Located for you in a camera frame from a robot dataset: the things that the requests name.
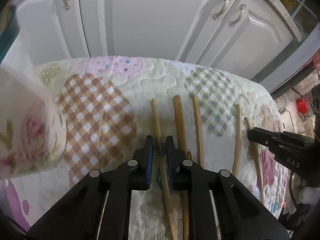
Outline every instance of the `bent wooden strip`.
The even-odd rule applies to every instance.
[[[196,125],[197,159],[198,159],[198,164],[201,167],[204,167],[204,144],[203,144],[199,98],[196,95],[194,95],[192,97],[192,102],[193,102],[193,111],[195,115],[195,125]]]
[[[187,154],[188,154],[188,160],[191,160],[191,161],[192,161],[192,155],[191,155],[191,152],[190,152],[190,151],[187,151]]]
[[[239,172],[240,154],[241,154],[241,109],[240,105],[236,105],[236,150],[235,160],[233,162],[232,174],[237,177]]]
[[[244,121],[247,125],[248,131],[252,129],[250,122],[247,117],[244,118]],[[263,191],[263,176],[262,176],[262,170],[260,167],[260,162],[259,162],[259,151],[258,151],[258,145],[255,142],[250,142],[253,154],[254,154],[254,163],[256,166],[256,172],[257,172],[257,178],[260,184],[259,191],[260,191],[260,202],[264,205],[264,191]]]
[[[186,131],[184,128],[183,110],[181,103],[181,96],[173,97],[174,115],[177,130],[178,147],[182,150],[186,158],[187,154],[187,141],[186,141]],[[182,192],[182,221],[183,221],[183,239],[189,239],[189,200],[188,191],[184,190]]]
[[[173,206],[172,206],[172,202],[171,202],[171,198],[170,198],[170,190],[169,190],[169,184],[168,184],[168,178],[167,178],[167,171],[166,171],[166,167],[165,167],[165,154],[163,152],[162,143],[161,143],[160,121],[159,121],[159,116],[158,116],[156,99],[151,100],[151,106],[152,106],[152,116],[153,116],[153,123],[154,123],[153,129],[154,129],[154,133],[156,135],[158,151],[159,151],[160,174],[161,174],[162,188],[163,188],[163,192],[164,192],[165,207],[166,207],[167,215],[168,215],[168,219],[169,219],[172,239],[178,240],[178,231],[177,231],[177,226],[176,226],[176,223],[174,220]]]

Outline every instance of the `black cable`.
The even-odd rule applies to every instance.
[[[290,193],[290,197],[292,199],[292,202],[293,202],[294,206],[296,208],[298,208],[298,204],[297,204],[297,202],[296,202],[296,200],[295,200],[295,198],[293,196],[293,192],[292,192],[292,176],[293,176],[293,171],[291,172],[290,179],[289,179],[289,193]]]
[[[15,220],[13,220],[11,217],[8,217],[8,216],[6,216],[6,218],[7,218],[11,223],[13,223],[15,226],[17,226],[22,232],[24,232],[25,234],[27,234],[27,231],[24,230],[24,229],[22,228],[22,226],[20,226]]]

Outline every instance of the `bed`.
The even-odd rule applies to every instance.
[[[277,107],[259,84],[200,65],[142,57],[94,57],[51,62],[33,70],[47,87],[66,120],[65,148],[55,161],[5,180],[15,221],[28,230],[92,169],[110,171],[143,147],[152,128],[151,99],[156,98],[162,136],[177,145],[173,96],[180,95],[187,148],[196,160],[196,127],[192,96],[197,95],[204,139],[204,168],[232,170],[236,143],[236,108],[241,119],[241,154],[237,178],[260,200],[259,181],[247,125],[282,131]],[[288,171],[259,145],[265,207],[278,218],[284,205]],[[182,239],[180,193],[173,194],[174,215]],[[169,239],[169,224],[158,162],[151,188],[132,192],[130,239]]]

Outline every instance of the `white cabinet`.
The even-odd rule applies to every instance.
[[[80,0],[91,56],[183,59],[224,0]]]
[[[230,23],[237,19],[239,22],[231,26]],[[199,55],[197,64],[248,79],[261,71],[293,39],[282,19],[264,0],[236,0],[218,30],[206,31],[203,35],[208,35],[210,41]]]
[[[20,26],[19,46],[34,65],[89,56],[79,0],[12,0]],[[14,53],[17,42],[10,48]]]
[[[293,38],[265,0],[13,3],[17,5],[20,46],[27,48],[34,65],[88,56],[158,57],[251,79]]]

